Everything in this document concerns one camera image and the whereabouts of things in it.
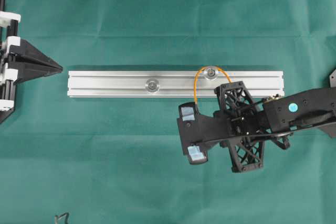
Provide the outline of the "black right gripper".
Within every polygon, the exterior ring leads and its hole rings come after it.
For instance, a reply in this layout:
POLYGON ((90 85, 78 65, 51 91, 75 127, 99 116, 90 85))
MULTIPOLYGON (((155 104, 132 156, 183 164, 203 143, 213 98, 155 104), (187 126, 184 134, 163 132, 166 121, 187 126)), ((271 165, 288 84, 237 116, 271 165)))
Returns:
POLYGON ((243 82, 231 82, 218 86, 219 110, 214 116, 224 116, 228 120, 230 136, 234 140, 220 142, 222 148, 228 148, 232 162, 232 172, 244 173, 263 167, 265 143, 255 137, 260 133, 257 114, 260 109, 246 89, 243 82))

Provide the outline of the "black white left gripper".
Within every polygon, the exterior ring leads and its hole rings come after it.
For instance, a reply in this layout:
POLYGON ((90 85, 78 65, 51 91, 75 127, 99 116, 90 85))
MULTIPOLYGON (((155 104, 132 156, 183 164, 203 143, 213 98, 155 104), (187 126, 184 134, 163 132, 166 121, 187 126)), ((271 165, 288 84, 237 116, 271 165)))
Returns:
POLYGON ((8 37, 1 45, 1 88, 10 84, 19 84, 41 77, 48 77, 62 72, 62 66, 34 47, 31 43, 17 36, 21 15, 1 11, 1 27, 7 29, 8 37), (9 54, 15 55, 17 62, 32 63, 39 66, 9 67, 9 54))

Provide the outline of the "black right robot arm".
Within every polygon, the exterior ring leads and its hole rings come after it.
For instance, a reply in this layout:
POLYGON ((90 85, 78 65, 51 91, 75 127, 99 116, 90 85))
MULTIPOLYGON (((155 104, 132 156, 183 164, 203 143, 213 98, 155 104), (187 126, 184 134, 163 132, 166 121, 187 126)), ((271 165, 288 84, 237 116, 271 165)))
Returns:
POLYGON ((335 137, 335 88, 320 88, 281 98, 254 101, 243 82, 215 89, 219 110, 206 123, 209 133, 197 147, 195 159, 208 160, 207 151, 219 144, 229 150, 232 171, 242 173, 263 167, 265 143, 290 147, 294 132, 317 127, 335 137))

